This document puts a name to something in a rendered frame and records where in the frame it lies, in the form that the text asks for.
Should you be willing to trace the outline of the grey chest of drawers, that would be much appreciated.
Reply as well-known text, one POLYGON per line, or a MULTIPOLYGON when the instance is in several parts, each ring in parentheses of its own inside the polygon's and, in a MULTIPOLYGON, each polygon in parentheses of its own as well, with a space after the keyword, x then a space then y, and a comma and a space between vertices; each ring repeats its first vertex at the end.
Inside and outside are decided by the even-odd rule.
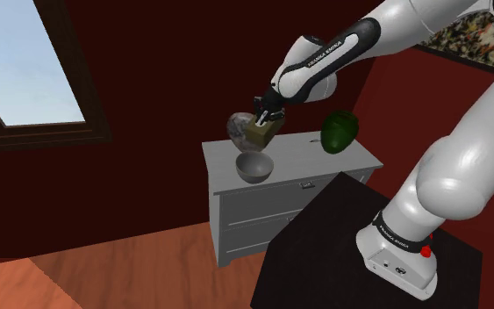
POLYGON ((353 141, 338 154, 326 153, 320 132, 279 134, 264 149, 275 163, 267 180, 251 184, 240 178, 240 154, 230 140, 202 144, 208 172, 209 214, 219 267, 267 249, 340 172, 366 183, 383 164, 353 141))

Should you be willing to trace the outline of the black robot stand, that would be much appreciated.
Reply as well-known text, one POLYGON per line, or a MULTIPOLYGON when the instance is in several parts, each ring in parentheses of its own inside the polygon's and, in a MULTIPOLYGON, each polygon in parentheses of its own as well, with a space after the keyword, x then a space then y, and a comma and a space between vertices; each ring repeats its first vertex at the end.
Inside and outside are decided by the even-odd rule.
POLYGON ((482 253, 437 229, 435 293, 421 301, 370 272, 356 233, 389 200, 339 173, 269 243, 252 309, 478 309, 482 253))

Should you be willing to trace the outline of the olive green box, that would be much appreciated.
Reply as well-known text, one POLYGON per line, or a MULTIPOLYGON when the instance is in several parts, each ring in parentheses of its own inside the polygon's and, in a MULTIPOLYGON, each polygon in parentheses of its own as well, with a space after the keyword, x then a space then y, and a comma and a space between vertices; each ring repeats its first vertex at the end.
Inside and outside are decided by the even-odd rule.
POLYGON ((256 120, 257 118, 253 118, 244 130, 246 141, 265 148, 284 125, 285 119, 267 121, 262 126, 256 125, 256 120))

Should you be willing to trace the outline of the grey bowl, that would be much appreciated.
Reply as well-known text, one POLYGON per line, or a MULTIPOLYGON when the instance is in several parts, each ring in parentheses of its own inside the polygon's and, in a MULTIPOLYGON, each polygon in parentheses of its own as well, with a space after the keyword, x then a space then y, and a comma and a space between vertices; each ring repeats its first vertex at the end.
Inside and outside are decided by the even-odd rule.
POLYGON ((274 170, 274 161, 261 152, 246 151, 235 160, 239 177, 247 183, 261 183, 269 178, 274 170))

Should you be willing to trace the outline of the patterned wall picture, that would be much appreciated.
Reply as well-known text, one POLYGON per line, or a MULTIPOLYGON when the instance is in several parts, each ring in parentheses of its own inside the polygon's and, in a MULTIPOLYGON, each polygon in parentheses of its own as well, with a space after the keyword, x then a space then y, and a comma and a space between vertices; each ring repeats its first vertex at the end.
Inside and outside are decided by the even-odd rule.
POLYGON ((417 49, 494 73, 494 17, 479 12, 432 35, 417 49))

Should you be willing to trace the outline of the grey marbled vase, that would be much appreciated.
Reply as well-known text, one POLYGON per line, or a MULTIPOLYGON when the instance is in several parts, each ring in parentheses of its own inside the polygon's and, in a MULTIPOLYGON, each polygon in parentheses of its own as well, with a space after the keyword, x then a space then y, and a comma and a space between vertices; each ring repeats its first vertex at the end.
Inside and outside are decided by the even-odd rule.
POLYGON ((235 147, 240 152, 256 151, 261 152, 265 146, 256 145, 247 140, 245 129, 247 125, 255 118, 255 115, 249 112, 235 112, 226 123, 226 131, 235 147))

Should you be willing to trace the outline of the dark green vase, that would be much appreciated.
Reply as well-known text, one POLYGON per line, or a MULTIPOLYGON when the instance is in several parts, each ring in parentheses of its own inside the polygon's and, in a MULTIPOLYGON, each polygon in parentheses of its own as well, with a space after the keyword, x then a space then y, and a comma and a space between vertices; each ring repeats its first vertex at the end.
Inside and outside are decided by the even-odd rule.
POLYGON ((350 111, 333 111, 322 125, 320 142, 331 155, 345 150, 359 132, 359 119, 350 111))

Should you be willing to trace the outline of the window with dark frame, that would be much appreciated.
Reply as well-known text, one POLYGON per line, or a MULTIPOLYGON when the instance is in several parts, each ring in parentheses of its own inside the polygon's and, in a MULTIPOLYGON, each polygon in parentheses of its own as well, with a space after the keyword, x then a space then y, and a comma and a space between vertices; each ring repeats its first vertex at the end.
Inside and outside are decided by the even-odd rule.
POLYGON ((109 141, 65 0, 0 0, 0 151, 109 141))

